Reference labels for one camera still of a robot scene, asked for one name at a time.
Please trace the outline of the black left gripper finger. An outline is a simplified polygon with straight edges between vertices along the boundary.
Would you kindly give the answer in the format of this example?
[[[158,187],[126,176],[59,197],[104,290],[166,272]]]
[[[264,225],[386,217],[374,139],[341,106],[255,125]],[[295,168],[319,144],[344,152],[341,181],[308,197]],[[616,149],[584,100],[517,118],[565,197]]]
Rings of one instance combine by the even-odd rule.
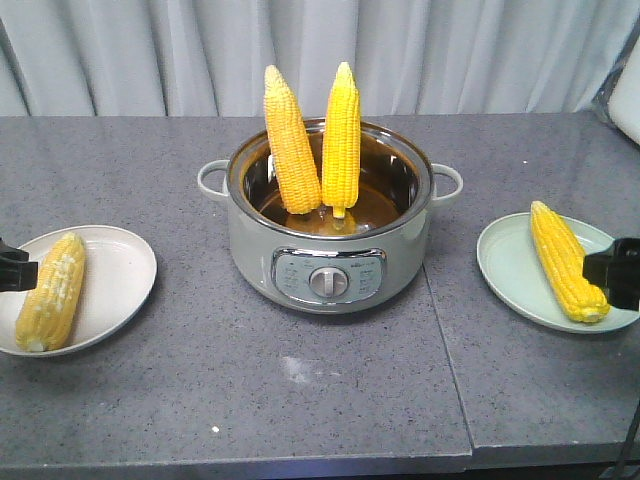
[[[0,241],[0,291],[22,292],[36,288],[38,262],[30,260],[24,250]]]

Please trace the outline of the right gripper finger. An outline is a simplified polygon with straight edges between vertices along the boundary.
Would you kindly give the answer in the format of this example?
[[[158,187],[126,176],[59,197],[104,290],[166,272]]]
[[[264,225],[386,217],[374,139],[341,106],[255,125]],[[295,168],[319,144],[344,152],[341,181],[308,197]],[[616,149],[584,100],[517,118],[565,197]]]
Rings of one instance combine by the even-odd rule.
[[[615,308],[639,310],[639,239],[619,238],[584,258],[583,277],[600,288]]]

